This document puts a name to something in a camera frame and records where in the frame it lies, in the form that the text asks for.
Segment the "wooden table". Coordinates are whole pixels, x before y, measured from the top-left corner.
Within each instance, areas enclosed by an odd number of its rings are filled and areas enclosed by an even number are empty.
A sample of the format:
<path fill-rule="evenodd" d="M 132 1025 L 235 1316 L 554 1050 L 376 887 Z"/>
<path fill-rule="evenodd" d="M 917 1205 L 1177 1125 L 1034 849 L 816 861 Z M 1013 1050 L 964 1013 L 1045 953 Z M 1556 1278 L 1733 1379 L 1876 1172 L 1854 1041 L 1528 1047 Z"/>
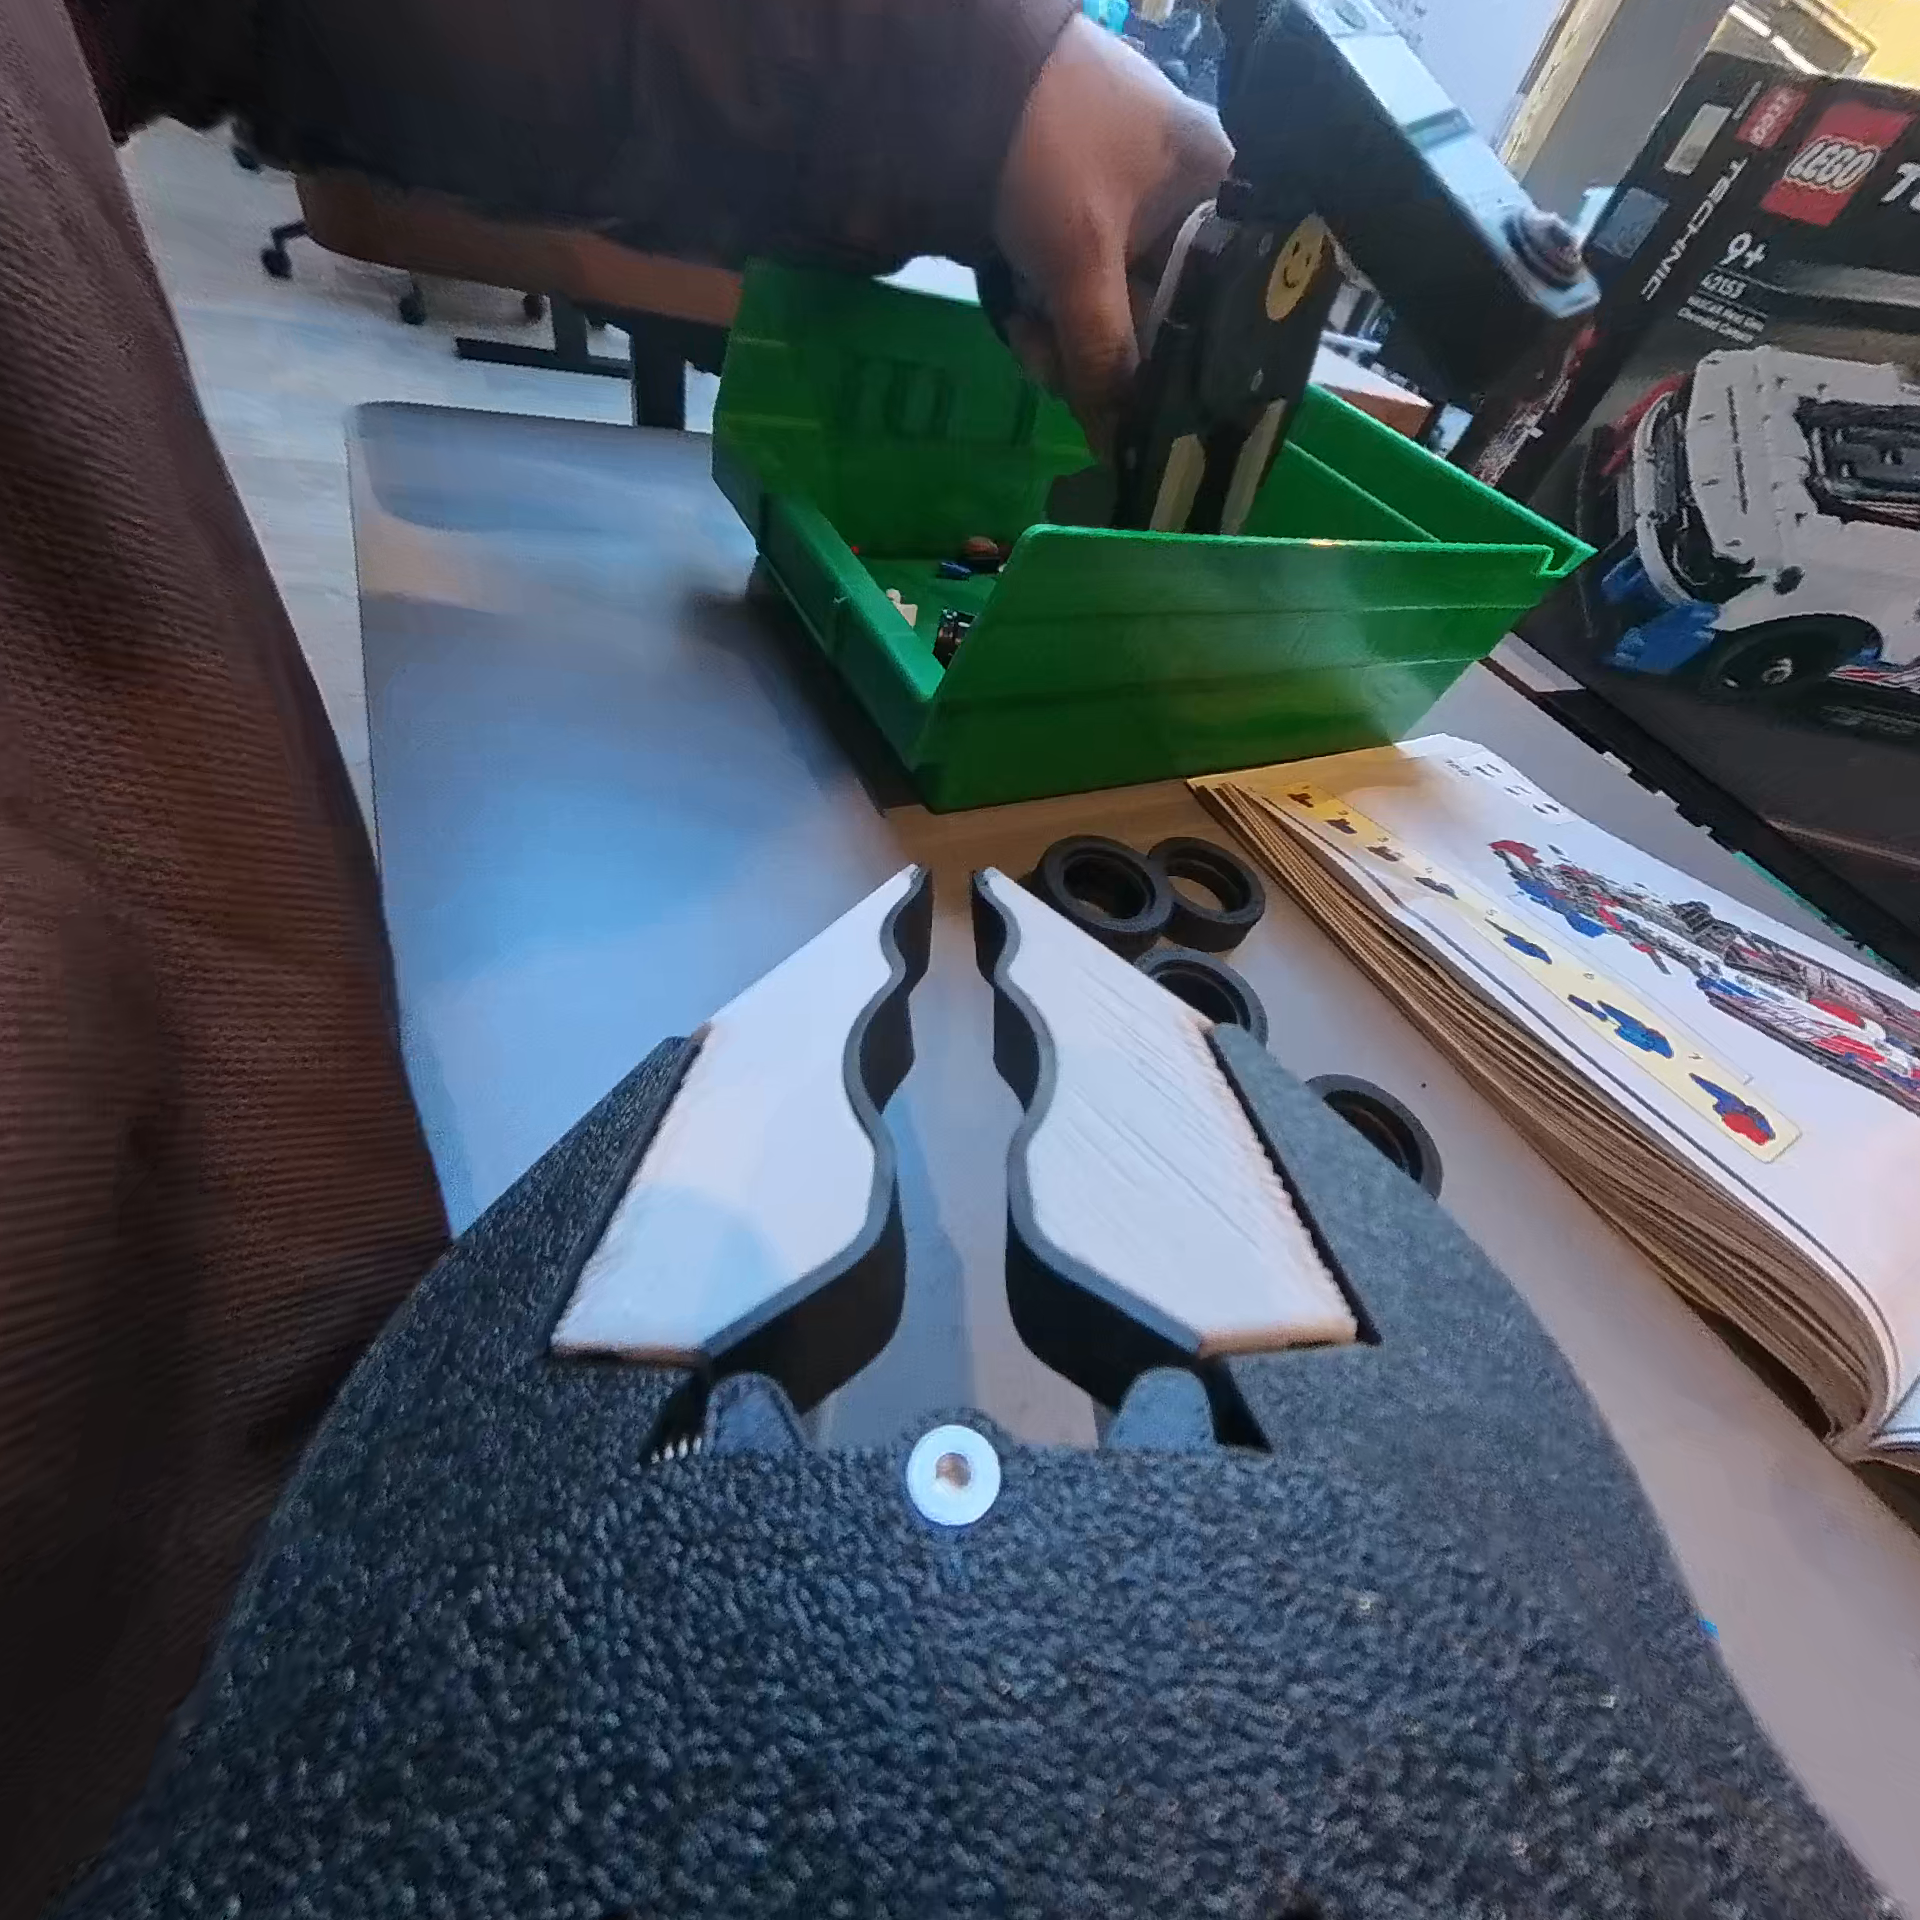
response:
<path fill-rule="evenodd" d="M 741 277 L 707 262 L 622 246 L 594 231 L 502 223 L 450 199 L 403 195 L 360 177 L 294 177 L 300 217 L 270 231 L 260 270 L 289 279 L 289 246 L 320 250 L 403 271 L 395 310 L 425 325 L 422 277 L 518 298 L 552 345 L 457 338 L 478 366 L 611 378 L 630 390 L 635 426 L 684 430 L 685 374 L 715 372 L 741 299 Z"/>

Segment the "black toy car box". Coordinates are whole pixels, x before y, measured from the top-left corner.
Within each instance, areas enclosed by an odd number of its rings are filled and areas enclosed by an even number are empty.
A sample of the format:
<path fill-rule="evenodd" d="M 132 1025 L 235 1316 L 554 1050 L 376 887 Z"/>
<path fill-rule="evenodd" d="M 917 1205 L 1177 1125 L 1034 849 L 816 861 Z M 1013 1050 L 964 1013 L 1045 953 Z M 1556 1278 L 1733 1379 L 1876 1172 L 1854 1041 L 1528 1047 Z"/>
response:
<path fill-rule="evenodd" d="M 1600 305 L 1453 460 L 1592 549 L 1545 703 L 1918 964 L 1915 90 L 1706 53 L 1587 244 Z"/>

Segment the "black rubber toy tire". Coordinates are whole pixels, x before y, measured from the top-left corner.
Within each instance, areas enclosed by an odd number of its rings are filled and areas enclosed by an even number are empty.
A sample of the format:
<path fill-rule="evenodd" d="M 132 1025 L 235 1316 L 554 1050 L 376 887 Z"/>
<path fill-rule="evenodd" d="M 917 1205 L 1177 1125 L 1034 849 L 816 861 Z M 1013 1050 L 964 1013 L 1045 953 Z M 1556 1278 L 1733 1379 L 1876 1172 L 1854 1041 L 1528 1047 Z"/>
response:
<path fill-rule="evenodd" d="M 1268 1013 L 1262 997 L 1225 958 L 1164 945 L 1139 956 L 1136 972 L 1205 1021 L 1236 1028 L 1262 1047 L 1268 1043 Z"/>
<path fill-rule="evenodd" d="M 1056 838 L 1025 884 L 1067 924 L 1128 963 L 1168 938 L 1172 892 L 1165 874 L 1152 857 L 1118 838 Z"/>
<path fill-rule="evenodd" d="M 1202 836 L 1174 835 L 1145 852 L 1164 879 L 1161 939 L 1198 953 L 1233 953 L 1265 917 L 1265 884 L 1236 852 Z"/>
<path fill-rule="evenodd" d="M 1305 1086 L 1388 1164 L 1422 1186 L 1430 1197 L 1440 1197 L 1445 1189 L 1445 1164 L 1438 1142 L 1406 1102 L 1350 1075 L 1325 1071 L 1309 1077 Z"/>

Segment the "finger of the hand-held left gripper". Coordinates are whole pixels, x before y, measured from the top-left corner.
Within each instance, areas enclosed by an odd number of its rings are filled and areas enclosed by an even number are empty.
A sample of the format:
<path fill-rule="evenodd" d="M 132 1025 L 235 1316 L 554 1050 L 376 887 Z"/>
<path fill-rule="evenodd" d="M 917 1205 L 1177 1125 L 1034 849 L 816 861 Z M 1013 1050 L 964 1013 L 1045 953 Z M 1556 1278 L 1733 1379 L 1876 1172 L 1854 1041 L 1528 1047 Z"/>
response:
<path fill-rule="evenodd" d="M 1216 431 L 1139 426 L 1118 444 L 1118 527 L 1144 535 L 1213 535 Z"/>
<path fill-rule="evenodd" d="M 1289 431 L 1291 399 L 1244 405 L 1216 430 L 1216 535 L 1240 538 Z"/>

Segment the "person's left hand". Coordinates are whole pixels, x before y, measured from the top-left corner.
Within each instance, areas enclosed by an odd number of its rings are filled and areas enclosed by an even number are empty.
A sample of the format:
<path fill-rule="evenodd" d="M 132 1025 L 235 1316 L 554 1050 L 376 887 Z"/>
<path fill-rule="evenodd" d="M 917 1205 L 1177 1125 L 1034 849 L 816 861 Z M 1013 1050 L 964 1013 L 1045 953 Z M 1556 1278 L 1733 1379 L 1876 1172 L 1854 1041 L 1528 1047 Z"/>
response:
<path fill-rule="evenodd" d="M 1131 268 L 1213 199 L 1233 159 L 1209 108 L 1091 18 L 1067 21 L 1006 153 L 992 246 L 1016 285 L 1006 342 L 1099 460 L 1139 371 Z"/>

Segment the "green plastic bin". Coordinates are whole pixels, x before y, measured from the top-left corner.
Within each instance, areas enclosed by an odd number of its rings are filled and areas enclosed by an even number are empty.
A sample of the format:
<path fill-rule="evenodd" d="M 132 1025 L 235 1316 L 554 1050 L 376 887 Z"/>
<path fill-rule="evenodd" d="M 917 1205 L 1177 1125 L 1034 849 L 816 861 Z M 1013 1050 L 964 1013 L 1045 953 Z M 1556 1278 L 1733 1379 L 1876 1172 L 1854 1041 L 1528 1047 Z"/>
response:
<path fill-rule="evenodd" d="M 712 470 L 928 809 L 980 809 L 1393 743 L 1594 554 L 1309 386 L 1245 538 L 1049 524 L 1076 421 L 977 305 L 747 268 Z M 1013 549 L 949 668 L 873 579 Z"/>

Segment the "thick building instruction booklet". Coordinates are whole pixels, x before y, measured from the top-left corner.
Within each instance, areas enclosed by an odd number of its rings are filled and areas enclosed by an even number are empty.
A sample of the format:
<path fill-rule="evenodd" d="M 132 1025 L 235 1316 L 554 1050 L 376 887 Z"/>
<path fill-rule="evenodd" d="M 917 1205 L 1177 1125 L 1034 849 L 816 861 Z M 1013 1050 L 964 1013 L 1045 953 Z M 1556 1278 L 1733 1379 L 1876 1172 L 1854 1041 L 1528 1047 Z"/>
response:
<path fill-rule="evenodd" d="M 1840 1459 L 1915 1475 L 1915 988 L 1460 737 L 1189 789 Z"/>

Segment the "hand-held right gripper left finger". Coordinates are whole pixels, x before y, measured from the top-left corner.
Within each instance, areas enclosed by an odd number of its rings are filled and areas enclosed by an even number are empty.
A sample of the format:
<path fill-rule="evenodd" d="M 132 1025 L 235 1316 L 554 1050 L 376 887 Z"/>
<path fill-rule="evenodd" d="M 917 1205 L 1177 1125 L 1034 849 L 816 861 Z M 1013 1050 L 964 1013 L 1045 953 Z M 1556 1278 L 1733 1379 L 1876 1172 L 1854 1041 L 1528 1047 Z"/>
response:
<path fill-rule="evenodd" d="M 883 1354 L 905 1306 L 884 1114 L 917 1060 L 931 921 L 931 871 L 902 867 L 693 1036 L 554 1359 L 758 1374 L 824 1404 Z"/>

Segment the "small brick pieces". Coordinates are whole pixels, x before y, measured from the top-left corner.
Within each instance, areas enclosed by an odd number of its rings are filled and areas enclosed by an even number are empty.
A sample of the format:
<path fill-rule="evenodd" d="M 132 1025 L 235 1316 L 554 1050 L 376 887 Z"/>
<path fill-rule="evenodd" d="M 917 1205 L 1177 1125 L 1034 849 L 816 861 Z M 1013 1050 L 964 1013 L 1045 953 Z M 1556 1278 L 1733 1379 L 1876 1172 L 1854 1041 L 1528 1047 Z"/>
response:
<path fill-rule="evenodd" d="M 872 571 L 936 666 L 949 668 L 989 604 L 1010 554 L 1009 545 L 972 535 L 942 556 L 876 559 Z"/>

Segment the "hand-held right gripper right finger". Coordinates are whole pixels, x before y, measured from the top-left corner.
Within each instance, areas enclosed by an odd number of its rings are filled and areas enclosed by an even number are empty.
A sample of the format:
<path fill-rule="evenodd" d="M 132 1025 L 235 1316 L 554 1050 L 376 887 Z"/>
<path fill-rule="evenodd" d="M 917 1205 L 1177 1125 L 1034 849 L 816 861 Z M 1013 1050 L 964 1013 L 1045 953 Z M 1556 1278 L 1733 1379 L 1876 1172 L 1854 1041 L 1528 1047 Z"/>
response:
<path fill-rule="evenodd" d="M 1006 1298 L 1045 1364 L 1213 1364 L 1361 1342 L 1361 1315 L 1213 1025 L 1060 913 L 972 877 L 992 1055 L 1022 1115 Z"/>

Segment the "grey desk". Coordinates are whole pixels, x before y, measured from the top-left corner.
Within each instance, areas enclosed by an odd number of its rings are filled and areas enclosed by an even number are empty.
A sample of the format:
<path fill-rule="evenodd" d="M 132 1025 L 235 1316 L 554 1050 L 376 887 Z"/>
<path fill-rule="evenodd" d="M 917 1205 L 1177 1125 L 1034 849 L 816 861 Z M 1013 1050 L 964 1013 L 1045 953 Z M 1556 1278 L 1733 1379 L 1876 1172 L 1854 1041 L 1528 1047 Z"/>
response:
<path fill-rule="evenodd" d="M 925 813 L 753 585 L 705 438 L 379 402 L 350 423 L 370 790 L 406 1069 L 462 1230 L 660 1041 L 907 861 L 932 869 L 898 1142 L 902 1322 L 809 1419 L 876 1447 L 936 1409 L 1089 1447 L 1004 1298 L 1017 1102 L 970 875 L 1069 833 L 1218 836 L 1185 783 Z M 1268 1047 L 1436 1140 L 1443 1205 L 1522 1290 L 1657 1507 L 1769 1738 L 1915 1915 L 1913 1482 L 1860 1475 L 1685 1306 L 1289 899 L 1240 949 Z"/>

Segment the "person's brown sweater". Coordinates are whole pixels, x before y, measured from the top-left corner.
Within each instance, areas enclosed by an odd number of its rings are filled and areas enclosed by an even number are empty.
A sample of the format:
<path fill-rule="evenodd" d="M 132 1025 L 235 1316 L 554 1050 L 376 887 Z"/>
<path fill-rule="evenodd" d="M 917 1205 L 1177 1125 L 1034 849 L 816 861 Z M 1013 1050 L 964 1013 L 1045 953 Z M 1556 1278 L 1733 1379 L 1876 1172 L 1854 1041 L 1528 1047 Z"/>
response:
<path fill-rule="evenodd" d="M 107 1845 L 449 1222 L 377 867 L 117 143 L 242 5 L 4 5 L 3 1883 Z"/>

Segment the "person's left forearm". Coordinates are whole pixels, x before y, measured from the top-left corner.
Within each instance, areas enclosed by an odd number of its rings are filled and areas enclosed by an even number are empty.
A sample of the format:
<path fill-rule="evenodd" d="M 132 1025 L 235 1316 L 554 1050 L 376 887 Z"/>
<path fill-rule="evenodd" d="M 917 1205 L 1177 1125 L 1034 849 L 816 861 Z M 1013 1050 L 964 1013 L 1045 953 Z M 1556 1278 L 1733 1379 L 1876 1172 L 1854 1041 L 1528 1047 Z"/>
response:
<path fill-rule="evenodd" d="M 739 270 L 989 250 L 1076 5 L 77 2 L 107 130 L 233 122 L 301 177 Z"/>

